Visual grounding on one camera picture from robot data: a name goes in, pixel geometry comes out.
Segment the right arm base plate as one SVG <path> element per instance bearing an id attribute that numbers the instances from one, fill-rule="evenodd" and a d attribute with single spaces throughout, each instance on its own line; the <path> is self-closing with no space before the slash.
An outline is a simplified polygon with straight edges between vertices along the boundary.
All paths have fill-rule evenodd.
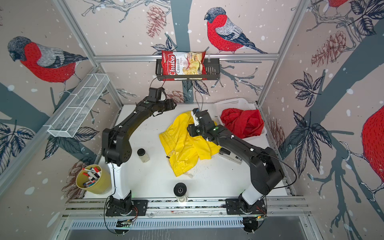
<path id="1" fill-rule="evenodd" d="M 249 205 L 241 199 L 225 199 L 228 215 L 266 215 L 267 209 L 263 199 Z"/>

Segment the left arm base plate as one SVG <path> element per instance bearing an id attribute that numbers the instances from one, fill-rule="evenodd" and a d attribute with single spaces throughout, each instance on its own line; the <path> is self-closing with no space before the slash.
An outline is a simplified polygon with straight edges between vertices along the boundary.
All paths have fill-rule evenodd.
<path id="1" fill-rule="evenodd" d="M 105 215 L 106 217 L 145 216 L 148 203 L 148 200 L 118 200 L 111 198 L 107 202 Z"/>

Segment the white plastic basket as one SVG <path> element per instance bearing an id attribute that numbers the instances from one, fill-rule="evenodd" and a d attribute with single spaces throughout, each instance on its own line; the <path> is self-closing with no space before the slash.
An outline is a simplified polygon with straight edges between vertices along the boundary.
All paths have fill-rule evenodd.
<path id="1" fill-rule="evenodd" d="M 240 109 L 240 110 L 259 110 L 259 109 L 257 109 L 257 107 L 255 107 L 254 104 L 248 103 L 248 101 L 243 99 L 243 98 L 236 98 L 236 99 L 230 99 L 230 100 L 217 102 L 217 103 L 215 103 L 215 109 L 216 109 L 217 117 L 218 117 L 221 125 L 223 125 L 223 122 L 220 120 L 220 116 L 222 114 L 222 111 L 226 110 L 226 109 L 230 109 L 230 108 L 235 108 L 235 109 Z M 264 129 L 263 129 L 262 134 L 260 136 L 264 136 L 266 134 L 267 134 L 267 130 L 266 130 L 266 127 L 264 125 Z M 243 140 L 245 140 L 245 141 L 253 140 L 253 139 L 256 139 L 260 136 L 245 138 Z"/>

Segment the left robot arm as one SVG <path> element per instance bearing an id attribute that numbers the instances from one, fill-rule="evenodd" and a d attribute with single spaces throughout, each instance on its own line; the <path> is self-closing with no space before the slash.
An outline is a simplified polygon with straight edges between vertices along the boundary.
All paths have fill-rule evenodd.
<path id="1" fill-rule="evenodd" d="M 134 131 L 148 118 L 157 112 L 174 110 L 177 104 L 172 99 L 150 102 L 140 101 L 133 112 L 120 124 L 112 129 L 105 129 L 102 134 L 102 155 L 106 165 L 110 169 L 113 193 L 109 199 L 113 202 L 123 202 L 128 199 L 131 190 L 127 184 L 122 184 L 118 171 L 121 165 L 126 163 L 133 153 L 130 137 Z"/>

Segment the yellow shorts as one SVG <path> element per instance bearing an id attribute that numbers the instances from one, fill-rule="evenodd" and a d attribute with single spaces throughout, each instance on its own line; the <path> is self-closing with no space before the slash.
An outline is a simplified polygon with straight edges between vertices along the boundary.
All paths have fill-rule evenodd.
<path id="1" fill-rule="evenodd" d="M 192 124 L 194 124 L 193 117 L 185 112 L 177 116 L 167 130 L 159 135 L 176 177 L 195 167 L 198 160 L 210 160 L 221 149 L 220 146 L 206 141 L 201 136 L 191 137 L 187 127 Z"/>

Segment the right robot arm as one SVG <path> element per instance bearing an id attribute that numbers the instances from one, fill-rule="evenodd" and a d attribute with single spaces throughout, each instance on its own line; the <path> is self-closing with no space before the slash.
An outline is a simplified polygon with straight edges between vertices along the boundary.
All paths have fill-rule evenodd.
<path id="1" fill-rule="evenodd" d="M 250 167 L 251 185 L 239 195 L 239 206 L 248 213 L 255 203 L 267 196 L 283 180 L 285 173 L 275 151 L 256 147 L 232 134 L 222 125 L 216 125 L 207 110 L 191 111 L 193 124 L 187 127 L 191 137 L 201 136 L 231 154 L 239 157 Z"/>

